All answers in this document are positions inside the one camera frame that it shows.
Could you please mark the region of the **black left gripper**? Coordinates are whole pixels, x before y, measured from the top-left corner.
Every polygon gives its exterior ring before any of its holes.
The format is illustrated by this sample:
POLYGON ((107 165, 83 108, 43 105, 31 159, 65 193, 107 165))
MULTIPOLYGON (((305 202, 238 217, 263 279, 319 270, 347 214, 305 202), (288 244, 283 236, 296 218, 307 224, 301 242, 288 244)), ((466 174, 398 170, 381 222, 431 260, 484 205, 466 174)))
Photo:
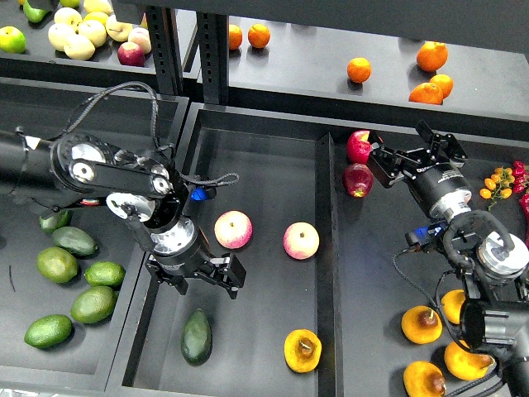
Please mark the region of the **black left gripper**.
POLYGON ((196 232, 187 245, 181 243, 175 253, 154 253, 146 260, 145 267, 158 284, 174 287, 180 295, 188 291, 187 278, 197 278, 226 290, 236 299, 244 286, 246 270, 234 253, 211 257, 206 237, 196 232))

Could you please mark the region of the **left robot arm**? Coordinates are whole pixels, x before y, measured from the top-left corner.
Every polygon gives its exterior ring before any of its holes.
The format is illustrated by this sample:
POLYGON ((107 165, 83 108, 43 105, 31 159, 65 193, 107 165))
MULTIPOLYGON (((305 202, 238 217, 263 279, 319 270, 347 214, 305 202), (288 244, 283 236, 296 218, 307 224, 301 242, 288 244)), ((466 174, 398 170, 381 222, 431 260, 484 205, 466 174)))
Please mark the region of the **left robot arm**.
POLYGON ((183 209, 198 191, 212 198, 218 187, 234 184, 237 173, 216 179, 183 175, 174 165, 174 145, 162 145, 156 124, 159 105, 148 84, 131 81, 93 94, 81 102, 66 126, 49 139, 21 129, 1 133, 1 193, 28 204, 43 218, 63 209, 102 203, 132 230, 146 267, 159 283, 186 294, 189 279, 226 290, 235 299, 246 271, 233 253, 214 256, 201 228, 183 209), (139 88, 150 98, 150 137, 154 148, 138 155, 78 131, 96 104, 119 90, 139 88))

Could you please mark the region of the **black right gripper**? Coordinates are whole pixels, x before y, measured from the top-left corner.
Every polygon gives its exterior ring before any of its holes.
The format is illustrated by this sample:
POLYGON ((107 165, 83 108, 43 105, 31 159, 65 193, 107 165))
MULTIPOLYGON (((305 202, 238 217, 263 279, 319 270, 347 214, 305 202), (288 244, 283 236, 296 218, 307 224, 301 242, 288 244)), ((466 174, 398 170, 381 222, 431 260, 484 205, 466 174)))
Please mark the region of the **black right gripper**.
POLYGON ((435 132, 424 120, 417 123, 416 131, 427 144, 428 163, 434 165, 413 169, 413 158, 408 153, 387 148, 378 133, 370 131, 368 168, 386 189, 402 180, 407 171, 409 191, 430 219, 453 219, 470 212, 472 192, 467 179, 456 168, 465 164, 466 152, 453 134, 435 132))

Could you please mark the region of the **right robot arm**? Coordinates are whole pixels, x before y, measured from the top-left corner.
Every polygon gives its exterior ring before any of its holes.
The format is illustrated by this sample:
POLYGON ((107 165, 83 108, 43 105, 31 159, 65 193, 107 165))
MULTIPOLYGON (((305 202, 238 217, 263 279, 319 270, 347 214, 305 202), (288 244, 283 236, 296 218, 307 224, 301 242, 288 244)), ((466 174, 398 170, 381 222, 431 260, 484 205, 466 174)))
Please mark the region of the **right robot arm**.
POLYGON ((474 209, 470 184, 460 169, 465 151, 452 134, 434 132, 424 121, 416 131, 425 147, 388 148, 369 133, 367 166, 390 188, 404 181, 431 225, 406 235, 407 251, 437 251, 463 285, 460 328, 452 339, 469 353, 492 356, 499 382, 512 396, 528 394, 528 249, 494 215, 474 209))

